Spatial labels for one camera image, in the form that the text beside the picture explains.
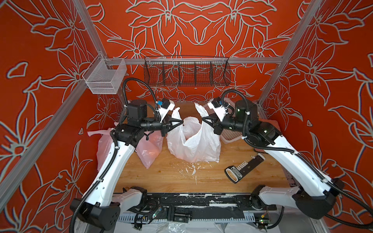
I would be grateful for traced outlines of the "white translucent plastic bag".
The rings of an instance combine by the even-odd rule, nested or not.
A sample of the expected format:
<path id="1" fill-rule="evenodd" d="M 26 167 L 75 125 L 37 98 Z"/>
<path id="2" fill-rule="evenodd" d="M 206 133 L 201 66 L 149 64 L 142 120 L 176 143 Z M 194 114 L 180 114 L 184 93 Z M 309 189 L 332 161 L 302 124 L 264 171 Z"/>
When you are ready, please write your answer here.
<path id="1" fill-rule="evenodd" d="M 166 140 L 170 153 L 190 162 L 219 162 L 220 136 L 213 128 L 198 118 L 189 116 L 184 124 L 168 132 Z"/>

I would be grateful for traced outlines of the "pink plastic bag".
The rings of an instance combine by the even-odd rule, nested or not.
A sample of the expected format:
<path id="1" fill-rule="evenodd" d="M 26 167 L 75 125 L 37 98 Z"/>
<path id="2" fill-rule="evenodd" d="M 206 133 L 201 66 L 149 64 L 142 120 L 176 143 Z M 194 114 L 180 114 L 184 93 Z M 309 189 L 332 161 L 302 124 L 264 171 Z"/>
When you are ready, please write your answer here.
<path id="1" fill-rule="evenodd" d="M 160 131 L 154 133 L 146 132 L 139 141 L 136 152 L 142 164 L 149 169 L 159 154 L 162 152 L 163 136 Z"/>
<path id="2" fill-rule="evenodd" d="M 110 152 L 111 149 L 111 144 L 113 142 L 112 137 L 110 136 L 110 132 L 114 128 L 109 128 L 107 130 L 98 130 L 98 131 L 89 131 L 87 132 L 88 136 L 93 136 L 93 135 L 101 135 L 101 138 L 98 142 L 98 149 L 97 149 L 97 171 L 100 171 L 101 167 L 103 166 L 107 155 Z"/>

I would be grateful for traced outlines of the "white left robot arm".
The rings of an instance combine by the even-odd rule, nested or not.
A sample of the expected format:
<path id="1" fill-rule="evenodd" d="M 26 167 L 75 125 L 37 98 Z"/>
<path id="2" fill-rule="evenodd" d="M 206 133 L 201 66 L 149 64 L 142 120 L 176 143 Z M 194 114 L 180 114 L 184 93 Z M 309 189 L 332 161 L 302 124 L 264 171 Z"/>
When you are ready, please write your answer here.
<path id="1" fill-rule="evenodd" d="M 153 98 L 154 106 L 144 99 L 129 102 L 125 91 L 124 89 L 125 113 L 109 133 L 113 142 L 106 159 L 82 198 L 74 199 L 71 203 L 73 216 L 69 226 L 70 233 L 75 231 L 77 219 L 100 228 L 102 232 L 110 231 L 115 227 L 121 212 L 139 205 L 143 193 L 136 188 L 125 192 L 120 202 L 112 201 L 123 168 L 143 137 L 156 131 L 165 136 L 183 124 L 182 120 L 168 114 L 175 107 L 173 101 Z"/>

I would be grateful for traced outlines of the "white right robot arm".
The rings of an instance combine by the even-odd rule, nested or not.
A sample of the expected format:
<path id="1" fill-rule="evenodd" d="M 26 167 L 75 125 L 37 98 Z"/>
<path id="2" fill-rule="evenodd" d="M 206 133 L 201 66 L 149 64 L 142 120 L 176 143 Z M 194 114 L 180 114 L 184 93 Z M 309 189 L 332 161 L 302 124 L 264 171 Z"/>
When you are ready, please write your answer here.
<path id="1" fill-rule="evenodd" d="M 327 217 L 349 227 L 372 229 L 372 223 L 351 223 L 329 214 L 339 195 L 352 200 L 370 214 L 373 209 L 346 193 L 340 179 L 332 179 L 314 167 L 275 126 L 259 120 L 257 105 L 242 93 L 229 89 L 207 104 L 214 113 L 204 116 L 202 120 L 214 129 L 215 134 L 220 135 L 223 130 L 240 132 L 245 143 L 272 156 L 299 183 L 292 188 L 257 186 L 250 195 L 250 204 L 254 209 L 280 205 L 282 211 L 285 207 L 296 208 L 312 219 Z"/>

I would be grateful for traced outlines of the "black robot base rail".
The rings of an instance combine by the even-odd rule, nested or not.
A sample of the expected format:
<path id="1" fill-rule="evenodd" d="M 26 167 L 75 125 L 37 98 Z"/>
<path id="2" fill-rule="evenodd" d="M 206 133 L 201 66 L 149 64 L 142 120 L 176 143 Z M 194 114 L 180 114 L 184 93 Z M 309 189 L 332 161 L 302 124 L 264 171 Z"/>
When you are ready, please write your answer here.
<path id="1" fill-rule="evenodd" d="M 249 193 L 149 193 L 146 201 L 156 200 L 161 210 L 155 217 L 124 212 L 118 221 L 122 223 L 165 223 L 175 221 L 250 223 L 275 220 L 281 210 L 275 205 L 256 210 L 251 206 Z"/>

